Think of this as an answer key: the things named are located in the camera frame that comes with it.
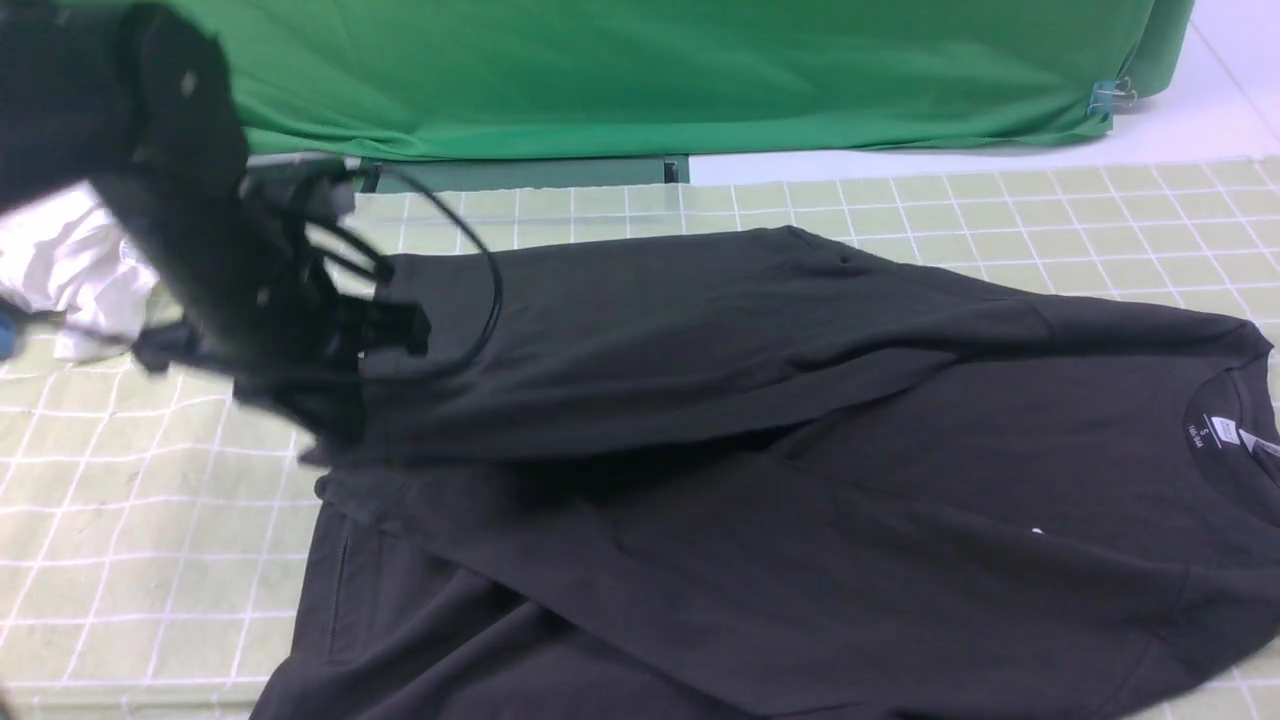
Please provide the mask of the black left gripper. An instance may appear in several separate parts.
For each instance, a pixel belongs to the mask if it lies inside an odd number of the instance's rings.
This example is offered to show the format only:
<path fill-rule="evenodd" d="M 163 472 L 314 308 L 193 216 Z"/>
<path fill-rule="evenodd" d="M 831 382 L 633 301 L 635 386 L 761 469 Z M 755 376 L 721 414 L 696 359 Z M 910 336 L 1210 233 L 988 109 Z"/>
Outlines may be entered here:
<path fill-rule="evenodd" d="M 145 332 L 136 350 L 151 372 L 182 364 L 227 375 L 233 395 L 320 439 L 364 434 L 370 350 L 428 351 L 431 325 L 412 304 L 342 293 L 308 224 L 338 220 L 283 205 L 251 179 L 205 193 L 159 176 L 114 176 L 95 188 L 179 302 L 183 319 Z"/>

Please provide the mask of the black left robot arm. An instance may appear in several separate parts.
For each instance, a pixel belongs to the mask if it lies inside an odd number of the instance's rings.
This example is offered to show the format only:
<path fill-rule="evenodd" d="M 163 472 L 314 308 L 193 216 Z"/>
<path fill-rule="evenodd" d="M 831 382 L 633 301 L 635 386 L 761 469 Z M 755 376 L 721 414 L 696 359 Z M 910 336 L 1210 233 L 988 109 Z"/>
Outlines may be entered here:
<path fill-rule="evenodd" d="M 425 352 L 429 320 L 340 293 L 307 240 L 340 228 L 343 163 L 250 176 L 214 38 L 160 3 L 5 1 L 1 95 L 3 210 L 90 184 L 182 306 L 131 342 L 147 372 L 223 374 L 320 439 L 362 438 L 361 355 Z"/>

